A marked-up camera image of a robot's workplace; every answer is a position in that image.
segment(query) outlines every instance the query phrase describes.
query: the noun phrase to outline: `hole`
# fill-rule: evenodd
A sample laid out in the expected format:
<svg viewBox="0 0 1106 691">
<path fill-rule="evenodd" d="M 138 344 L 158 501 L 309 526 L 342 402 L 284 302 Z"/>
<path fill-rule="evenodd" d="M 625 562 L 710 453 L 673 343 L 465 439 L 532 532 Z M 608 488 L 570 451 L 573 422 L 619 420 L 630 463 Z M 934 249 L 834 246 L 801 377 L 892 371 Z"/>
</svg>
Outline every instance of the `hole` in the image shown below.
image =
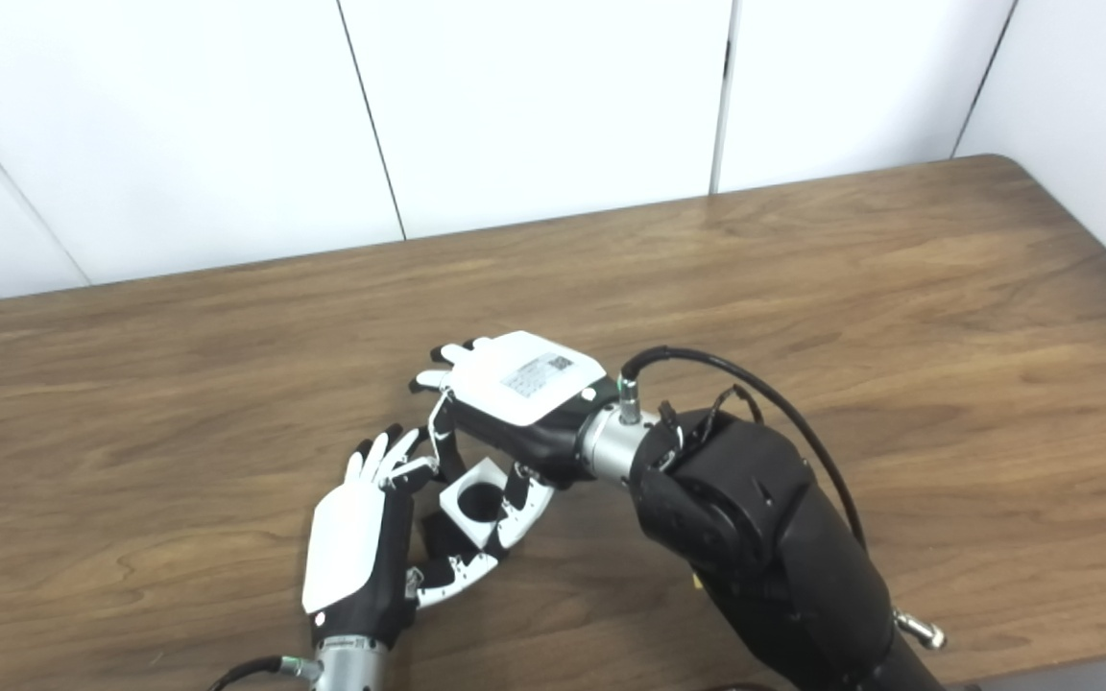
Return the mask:
<svg viewBox="0 0 1106 691">
<path fill-rule="evenodd" d="M 478 482 L 460 491 L 460 511 L 477 522 L 498 520 L 501 507 L 501 489 L 488 482 Z"/>
</svg>

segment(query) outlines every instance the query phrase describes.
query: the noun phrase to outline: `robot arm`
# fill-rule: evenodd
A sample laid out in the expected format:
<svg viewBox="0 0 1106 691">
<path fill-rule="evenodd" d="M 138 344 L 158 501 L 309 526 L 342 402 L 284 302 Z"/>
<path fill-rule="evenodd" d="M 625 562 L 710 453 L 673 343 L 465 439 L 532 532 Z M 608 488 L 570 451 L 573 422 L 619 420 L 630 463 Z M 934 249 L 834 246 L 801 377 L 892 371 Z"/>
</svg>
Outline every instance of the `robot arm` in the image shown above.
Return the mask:
<svg viewBox="0 0 1106 691">
<path fill-rule="evenodd" d="M 557 489 L 593 478 L 623 486 L 644 533 L 692 564 L 750 651 L 800 690 L 941 691 L 896 626 L 927 647 L 943 637 L 891 608 L 859 522 L 847 531 L 793 443 L 721 401 L 640 410 L 637 369 L 677 353 L 688 352 L 632 360 L 618 385 L 586 355 L 515 332 L 435 349 L 451 370 L 421 373 L 411 387 L 439 390 L 455 427 Z M 803 421 L 757 377 L 745 381 Z M 835 480 L 812 430 L 806 438 Z"/>
</svg>

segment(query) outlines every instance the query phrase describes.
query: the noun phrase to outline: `cable connector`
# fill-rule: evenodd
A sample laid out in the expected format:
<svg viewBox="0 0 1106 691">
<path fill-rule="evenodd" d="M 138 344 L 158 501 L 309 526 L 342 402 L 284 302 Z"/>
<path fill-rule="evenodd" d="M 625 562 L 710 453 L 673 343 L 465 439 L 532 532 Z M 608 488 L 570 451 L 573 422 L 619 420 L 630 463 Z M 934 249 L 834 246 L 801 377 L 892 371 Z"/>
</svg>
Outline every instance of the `cable connector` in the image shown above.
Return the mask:
<svg viewBox="0 0 1106 691">
<path fill-rule="evenodd" d="M 307 682 L 313 683 L 322 677 L 322 663 L 315 660 L 285 656 L 280 658 L 280 669 L 275 670 L 275 673 L 279 673 L 280 677 L 305 679 Z"/>
<path fill-rule="evenodd" d="M 637 380 L 627 379 L 626 375 L 617 377 L 617 394 L 620 397 L 620 415 L 623 425 L 637 425 L 643 420 L 643 411 L 637 402 Z"/>
</svg>

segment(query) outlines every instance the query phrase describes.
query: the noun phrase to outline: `barcode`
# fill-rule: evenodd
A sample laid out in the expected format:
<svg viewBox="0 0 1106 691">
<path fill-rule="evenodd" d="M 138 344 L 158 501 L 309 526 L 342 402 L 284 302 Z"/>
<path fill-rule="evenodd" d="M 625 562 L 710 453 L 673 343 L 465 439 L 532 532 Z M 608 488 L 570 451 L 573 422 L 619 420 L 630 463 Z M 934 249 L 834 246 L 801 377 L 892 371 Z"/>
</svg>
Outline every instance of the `barcode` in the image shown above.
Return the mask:
<svg viewBox="0 0 1106 691">
<path fill-rule="evenodd" d="M 510 373 L 505 379 L 501 380 L 501 384 L 513 390 L 514 394 L 519 394 L 520 397 L 531 398 L 571 367 L 574 367 L 574 360 L 565 358 L 563 355 L 545 353 L 540 358 L 528 363 L 526 366 Z"/>
</svg>

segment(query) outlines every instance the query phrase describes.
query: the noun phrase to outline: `wooden table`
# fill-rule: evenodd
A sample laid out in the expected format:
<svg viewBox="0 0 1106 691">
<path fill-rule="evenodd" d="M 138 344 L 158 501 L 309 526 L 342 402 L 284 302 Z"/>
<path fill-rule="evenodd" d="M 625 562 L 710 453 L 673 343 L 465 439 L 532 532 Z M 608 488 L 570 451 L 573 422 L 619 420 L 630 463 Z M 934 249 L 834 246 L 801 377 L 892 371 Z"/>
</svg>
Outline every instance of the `wooden table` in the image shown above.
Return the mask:
<svg viewBox="0 0 1106 691">
<path fill-rule="evenodd" d="M 1106 250 L 981 157 L 0 302 L 0 691 L 306 652 L 304 537 L 346 451 L 425 417 L 430 346 L 517 328 L 614 370 L 700 346 L 784 390 L 897 603 L 949 631 L 943 681 L 1106 657 Z M 394 658 L 411 690 L 769 680 L 597 484 Z"/>
</svg>

